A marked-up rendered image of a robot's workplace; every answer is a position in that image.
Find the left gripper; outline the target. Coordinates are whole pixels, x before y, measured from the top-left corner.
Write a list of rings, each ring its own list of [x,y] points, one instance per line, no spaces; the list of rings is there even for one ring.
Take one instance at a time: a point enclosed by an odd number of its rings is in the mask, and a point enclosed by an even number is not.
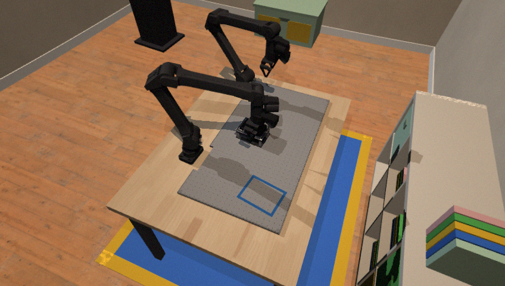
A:
[[[276,63],[277,63],[277,61],[278,61],[278,58],[276,59],[276,61],[275,61],[275,62],[268,61],[268,59],[269,59],[269,52],[275,52],[275,51],[268,51],[268,50],[266,49],[266,54],[265,54],[265,56],[264,56],[264,58],[262,59],[261,64],[260,64],[260,69],[261,69],[261,71],[263,72],[264,77],[268,77],[269,73],[271,72],[271,70],[274,68],[275,64],[276,64]],[[270,65],[270,67],[269,67],[269,66],[267,66],[267,65],[265,65],[266,63],[268,63],[268,64]],[[273,65],[273,63],[274,63],[274,65]],[[271,67],[272,67],[272,68],[271,68]],[[268,71],[267,75],[265,74],[264,69],[266,69],[266,70]]]

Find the blue tape outline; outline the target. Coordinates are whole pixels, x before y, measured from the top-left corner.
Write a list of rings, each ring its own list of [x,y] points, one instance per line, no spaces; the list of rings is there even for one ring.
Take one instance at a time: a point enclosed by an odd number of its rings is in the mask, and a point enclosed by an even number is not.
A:
[[[271,187],[273,187],[273,188],[275,188],[275,189],[277,189],[278,191],[280,191],[280,192],[282,192],[282,193],[283,193],[283,195],[281,196],[280,200],[278,201],[277,205],[275,206],[275,208],[273,209],[273,211],[272,211],[271,213],[269,213],[269,212],[267,212],[267,211],[263,210],[262,208],[260,208],[260,207],[256,206],[255,204],[253,204],[253,203],[249,202],[248,200],[246,200],[246,199],[244,199],[244,198],[240,197],[240,196],[241,196],[241,194],[242,194],[242,193],[244,192],[244,190],[246,189],[246,187],[247,187],[247,186],[250,184],[250,182],[253,180],[253,178],[258,179],[259,181],[262,181],[262,182],[264,182],[265,184],[267,184],[267,185],[269,185],[269,186],[271,186]],[[260,211],[262,211],[262,212],[264,212],[265,214],[267,214],[267,215],[269,215],[269,216],[271,216],[271,217],[272,217],[272,216],[274,215],[275,211],[277,210],[277,208],[279,207],[280,203],[282,202],[283,198],[285,197],[286,193],[287,193],[287,192],[283,191],[282,189],[280,189],[280,188],[278,188],[278,187],[276,187],[276,186],[274,186],[274,185],[272,185],[272,184],[270,184],[270,183],[268,183],[268,182],[266,182],[266,181],[264,181],[264,180],[262,180],[262,179],[260,179],[260,178],[256,177],[255,175],[252,175],[252,177],[250,178],[250,180],[247,182],[247,184],[243,187],[243,189],[241,190],[241,192],[238,194],[237,198],[241,199],[242,201],[244,201],[244,202],[246,202],[246,203],[250,204],[251,206],[255,207],[256,209],[259,209]]]

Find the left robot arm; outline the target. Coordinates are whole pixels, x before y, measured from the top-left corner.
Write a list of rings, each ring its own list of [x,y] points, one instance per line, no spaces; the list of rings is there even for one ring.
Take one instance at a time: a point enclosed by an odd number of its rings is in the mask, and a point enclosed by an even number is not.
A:
[[[289,61],[291,55],[291,52],[289,52],[289,41],[279,36],[279,32],[281,31],[279,23],[275,21],[256,20],[232,14],[229,13],[229,10],[218,8],[208,14],[205,28],[214,36],[225,56],[231,63],[237,82],[253,82],[255,73],[248,67],[248,65],[244,65],[239,59],[226,35],[222,31],[220,24],[226,24],[262,35],[265,37],[265,40],[267,40],[266,49],[268,51],[275,50],[275,52],[269,52],[268,61],[275,62],[277,58],[284,64]]]

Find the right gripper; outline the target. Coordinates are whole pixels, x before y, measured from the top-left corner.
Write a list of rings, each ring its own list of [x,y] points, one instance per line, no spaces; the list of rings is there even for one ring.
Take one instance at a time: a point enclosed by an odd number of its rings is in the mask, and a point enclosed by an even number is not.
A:
[[[263,123],[260,126],[257,125],[257,124],[254,124],[254,115],[258,116],[258,115],[261,115],[261,114],[253,114],[251,112],[251,117],[247,120],[247,122],[245,124],[244,131],[249,136],[249,138],[252,139],[252,140],[254,139],[254,137],[256,136],[256,134],[258,133],[257,131],[254,131],[254,129],[258,129],[258,127],[262,127],[264,125],[264,123],[265,123],[263,121]],[[254,127],[254,129],[251,129],[250,126]],[[253,135],[252,137],[251,137],[250,133]]]

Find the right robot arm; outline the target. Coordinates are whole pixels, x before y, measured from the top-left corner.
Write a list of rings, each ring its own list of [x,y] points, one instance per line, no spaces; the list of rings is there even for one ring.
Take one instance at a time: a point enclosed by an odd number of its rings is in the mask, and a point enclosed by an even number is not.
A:
[[[167,88],[177,89],[178,86],[189,86],[248,100],[251,102],[253,114],[263,112],[261,115],[254,115],[254,124],[260,126],[264,121],[271,129],[278,124],[279,116],[270,112],[279,112],[279,98],[264,95],[262,84],[237,82],[189,71],[182,68],[181,64],[163,63],[148,75],[144,87],[154,94],[178,128],[183,139],[182,152],[178,157],[187,163],[192,164],[203,151],[203,146],[199,145],[202,135],[200,135],[200,128],[186,118]]]

